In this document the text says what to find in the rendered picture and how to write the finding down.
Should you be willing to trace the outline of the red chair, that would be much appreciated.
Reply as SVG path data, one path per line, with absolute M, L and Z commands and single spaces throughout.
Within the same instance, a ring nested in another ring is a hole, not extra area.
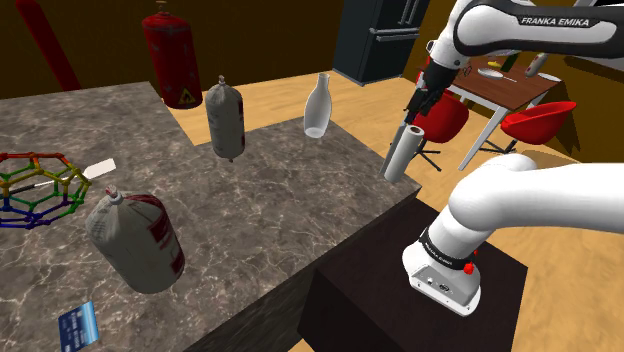
M 402 122 L 400 127 L 403 125 L 415 125 L 424 130 L 424 137 L 412 159 L 416 156 L 421 156 L 437 171 L 440 171 L 441 168 L 428 157 L 428 154 L 439 154 L 439 151 L 425 150 L 424 146 L 427 142 L 438 144 L 449 142 L 466 124 L 468 116 L 468 108 L 462 102 L 444 92 L 440 100 L 430 109 L 427 116 L 418 114 L 411 124 Z
M 516 151 L 518 142 L 542 145 L 557 134 L 576 106 L 573 101 L 550 102 L 508 115 L 502 120 L 500 128 L 512 137 L 512 141 L 501 148 L 486 140 L 490 148 L 481 147 L 480 151 L 509 154 Z

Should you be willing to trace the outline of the dark refrigerator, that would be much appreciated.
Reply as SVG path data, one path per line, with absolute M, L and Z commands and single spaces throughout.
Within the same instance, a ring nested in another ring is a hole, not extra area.
M 333 70 L 366 84 L 402 75 L 430 0 L 344 0 Z

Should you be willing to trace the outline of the brown dining table white legs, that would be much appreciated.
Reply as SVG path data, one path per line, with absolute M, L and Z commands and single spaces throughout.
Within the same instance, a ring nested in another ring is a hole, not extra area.
M 466 155 L 460 162 L 452 161 L 443 164 L 445 171 L 449 171 L 454 166 L 462 172 L 482 148 L 493 153 L 495 147 L 488 142 L 488 139 L 507 115 L 539 104 L 568 98 L 563 81 L 550 81 L 538 75 L 526 78 L 523 66 L 514 66 L 499 80 L 482 76 L 478 70 L 489 68 L 488 61 L 489 58 L 485 57 L 471 58 L 470 73 L 465 76 L 463 72 L 460 72 L 445 93 L 445 96 L 464 104 L 471 116 L 475 116 L 473 107 L 482 107 L 486 109 L 484 115 L 489 118 L 486 124 L 481 124 L 482 131 L 479 135 L 472 132 L 464 138 L 462 133 L 458 134 L 459 151 L 465 152 Z

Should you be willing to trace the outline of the grey paper roll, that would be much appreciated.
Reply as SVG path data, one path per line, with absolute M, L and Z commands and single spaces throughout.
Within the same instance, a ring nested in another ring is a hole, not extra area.
M 387 181 L 400 180 L 423 137 L 424 130 L 415 125 L 403 125 L 398 129 L 380 170 Z

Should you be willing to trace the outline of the white bottle vase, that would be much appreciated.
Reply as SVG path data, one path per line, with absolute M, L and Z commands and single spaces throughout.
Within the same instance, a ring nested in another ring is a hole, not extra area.
M 332 100 L 329 92 L 330 75 L 319 73 L 315 88 L 305 105 L 304 133 L 311 138 L 321 138 L 327 129 L 332 113 Z

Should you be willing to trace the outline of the small grey gas cylinder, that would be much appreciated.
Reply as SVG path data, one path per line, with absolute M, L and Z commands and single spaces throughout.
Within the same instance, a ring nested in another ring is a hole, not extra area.
M 245 150 L 242 95 L 219 75 L 218 83 L 206 92 L 204 103 L 213 150 L 217 156 L 232 162 Z

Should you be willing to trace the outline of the dark robot stand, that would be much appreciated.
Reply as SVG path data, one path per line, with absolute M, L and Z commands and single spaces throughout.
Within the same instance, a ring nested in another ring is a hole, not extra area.
M 482 297 L 467 317 L 410 286 L 403 250 L 437 214 L 408 198 L 316 269 L 298 326 L 315 352 L 511 352 L 525 265 L 482 244 L 476 257 Z

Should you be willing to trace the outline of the red gas cylinder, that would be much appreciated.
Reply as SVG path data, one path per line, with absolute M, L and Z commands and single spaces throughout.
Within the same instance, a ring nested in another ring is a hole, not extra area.
M 161 97 L 173 109 L 192 109 L 202 103 L 201 83 L 190 24 L 156 0 L 158 12 L 142 20 L 142 28 L 156 73 Z

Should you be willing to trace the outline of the large grey gas cylinder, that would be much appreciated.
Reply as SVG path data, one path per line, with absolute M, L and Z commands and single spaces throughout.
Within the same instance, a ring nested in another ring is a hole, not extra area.
M 171 287 L 185 255 L 161 200 L 114 185 L 105 192 L 85 221 L 88 238 L 133 290 L 155 294 Z

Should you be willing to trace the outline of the red slanted bar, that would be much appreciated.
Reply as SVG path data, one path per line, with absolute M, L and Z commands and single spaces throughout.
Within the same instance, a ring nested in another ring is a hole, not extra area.
M 81 85 L 36 0 L 15 0 L 15 6 L 42 55 L 64 91 L 79 90 Z

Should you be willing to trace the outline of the blue card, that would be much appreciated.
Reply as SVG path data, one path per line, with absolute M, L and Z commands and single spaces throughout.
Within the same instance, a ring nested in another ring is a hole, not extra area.
M 99 339 L 92 301 L 58 317 L 60 352 L 78 352 Z

